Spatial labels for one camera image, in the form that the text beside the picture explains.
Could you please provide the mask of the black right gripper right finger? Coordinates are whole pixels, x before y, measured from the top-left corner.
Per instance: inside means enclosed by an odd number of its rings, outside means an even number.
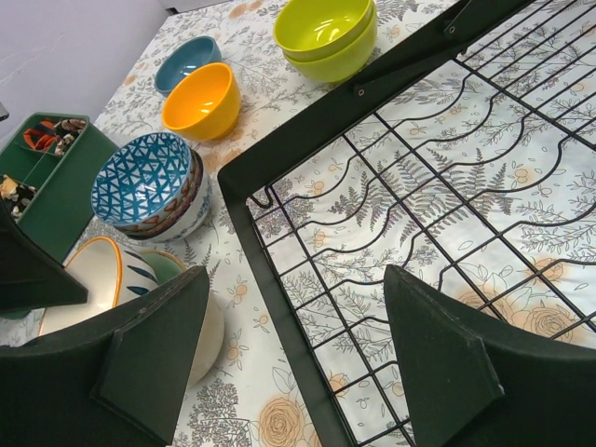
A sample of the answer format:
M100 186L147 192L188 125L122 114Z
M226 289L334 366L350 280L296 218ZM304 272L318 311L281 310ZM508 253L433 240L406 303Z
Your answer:
M384 296L417 445L594 445L593 349L492 318L396 265Z

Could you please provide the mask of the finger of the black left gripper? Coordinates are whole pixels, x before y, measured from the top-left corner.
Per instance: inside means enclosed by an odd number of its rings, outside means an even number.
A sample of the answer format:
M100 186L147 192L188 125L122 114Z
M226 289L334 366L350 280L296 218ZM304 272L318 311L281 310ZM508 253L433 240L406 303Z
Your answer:
M88 289L62 264L29 238L1 207L1 310L80 305Z

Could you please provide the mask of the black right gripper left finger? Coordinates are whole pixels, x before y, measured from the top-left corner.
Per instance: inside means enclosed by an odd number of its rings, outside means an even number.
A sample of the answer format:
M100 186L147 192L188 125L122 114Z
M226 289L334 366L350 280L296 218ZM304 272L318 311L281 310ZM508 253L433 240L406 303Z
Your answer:
M94 318L2 346L2 445L171 445L209 292L193 266Z

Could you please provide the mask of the blue striped white bowl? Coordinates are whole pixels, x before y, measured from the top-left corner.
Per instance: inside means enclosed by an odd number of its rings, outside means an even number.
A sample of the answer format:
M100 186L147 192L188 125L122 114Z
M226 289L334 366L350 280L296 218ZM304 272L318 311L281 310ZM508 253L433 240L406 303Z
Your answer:
M155 270L137 251L105 236L85 243L65 270L88 290L88 298L79 305L47 308L40 320L40 336L93 318L158 286Z

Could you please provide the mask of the mint green flower bowl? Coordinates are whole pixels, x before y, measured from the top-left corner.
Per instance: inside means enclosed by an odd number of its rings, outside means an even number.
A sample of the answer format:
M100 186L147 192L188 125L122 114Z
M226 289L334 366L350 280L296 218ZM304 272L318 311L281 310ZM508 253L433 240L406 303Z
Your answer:
M158 285L165 284L187 270L176 256L164 251L142 251L141 257L153 268Z

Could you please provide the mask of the red diamond pattern bowl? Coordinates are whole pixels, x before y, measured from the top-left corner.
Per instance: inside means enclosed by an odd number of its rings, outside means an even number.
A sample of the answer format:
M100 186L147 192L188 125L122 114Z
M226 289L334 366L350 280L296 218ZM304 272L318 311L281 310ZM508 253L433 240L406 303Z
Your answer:
M96 217L125 232L161 224L188 195L196 163L188 144L168 132L142 135L114 153L91 188Z

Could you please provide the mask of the black wire dish rack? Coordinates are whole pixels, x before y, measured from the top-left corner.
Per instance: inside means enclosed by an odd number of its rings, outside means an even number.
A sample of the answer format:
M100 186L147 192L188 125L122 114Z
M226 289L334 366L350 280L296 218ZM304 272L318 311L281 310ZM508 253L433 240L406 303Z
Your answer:
M324 446L421 446L395 265L595 347L595 5L461 1L254 144L224 203Z

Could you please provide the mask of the orange plastic bowl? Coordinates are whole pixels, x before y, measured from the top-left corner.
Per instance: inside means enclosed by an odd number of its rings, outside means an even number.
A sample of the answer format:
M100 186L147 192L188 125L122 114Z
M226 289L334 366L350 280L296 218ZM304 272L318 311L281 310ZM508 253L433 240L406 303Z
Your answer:
M236 125L241 94L232 68L223 62L204 65L183 79L167 97L163 125L196 142L219 140Z

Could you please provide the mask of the blue ceramic bowl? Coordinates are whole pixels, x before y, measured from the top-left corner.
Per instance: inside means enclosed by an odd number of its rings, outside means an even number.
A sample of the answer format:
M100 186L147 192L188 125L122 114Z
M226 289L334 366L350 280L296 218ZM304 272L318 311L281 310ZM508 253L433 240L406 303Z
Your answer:
M168 97L194 70L222 60L221 50L212 37L190 39L177 47L158 68L155 76L156 91Z

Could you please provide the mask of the lime green bowl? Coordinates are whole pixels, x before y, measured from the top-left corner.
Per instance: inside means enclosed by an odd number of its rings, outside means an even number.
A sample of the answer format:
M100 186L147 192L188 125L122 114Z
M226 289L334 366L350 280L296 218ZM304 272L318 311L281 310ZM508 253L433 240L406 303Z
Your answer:
M296 61L282 53L286 60L303 76L322 83L338 83L355 74L373 52L376 41L377 11L364 31L349 45L332 55L316 61Z
M278 14L273 35L296 61L324 59L353 42L373 18L374 1L294 0Z

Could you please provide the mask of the beige ceramic bowl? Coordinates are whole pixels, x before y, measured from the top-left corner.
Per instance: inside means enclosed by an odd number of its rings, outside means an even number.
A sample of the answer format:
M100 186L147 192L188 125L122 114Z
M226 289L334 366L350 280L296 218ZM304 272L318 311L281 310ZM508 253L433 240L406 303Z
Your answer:
M207 374L215 363L223 343L224 312L219 305L216 295L211 292L197 341L187 387L194 386Z

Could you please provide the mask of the blue floral white bowl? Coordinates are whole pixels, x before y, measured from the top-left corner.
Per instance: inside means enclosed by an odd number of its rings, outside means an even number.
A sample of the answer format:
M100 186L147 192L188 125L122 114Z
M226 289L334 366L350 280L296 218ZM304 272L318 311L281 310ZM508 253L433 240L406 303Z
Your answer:
M211 199L211 179L209 175L206 175L201 180L201 185L197 189L195 198L191 201L182 216L168 229L150 237L129 236L129 238L155 243L169 243L185 238L195 231L206 219L210 212Z

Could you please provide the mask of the pink patterned bowl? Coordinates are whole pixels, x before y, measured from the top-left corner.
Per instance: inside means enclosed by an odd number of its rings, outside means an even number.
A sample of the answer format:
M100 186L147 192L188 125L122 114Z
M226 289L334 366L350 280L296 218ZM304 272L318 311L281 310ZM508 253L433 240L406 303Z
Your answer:
M133 239L143 240L150 237L161 236L169 228L171 228L188 210L192 201L195 199L199 186L202 182L203 177L203 162L200 155L192 151L191 156L193 158L193 167L191 168L191 174L193 178L188 181L183 190L185 191L182 199L177 201L176 208L160 223L149 229L118 229L121 233L127 237Z

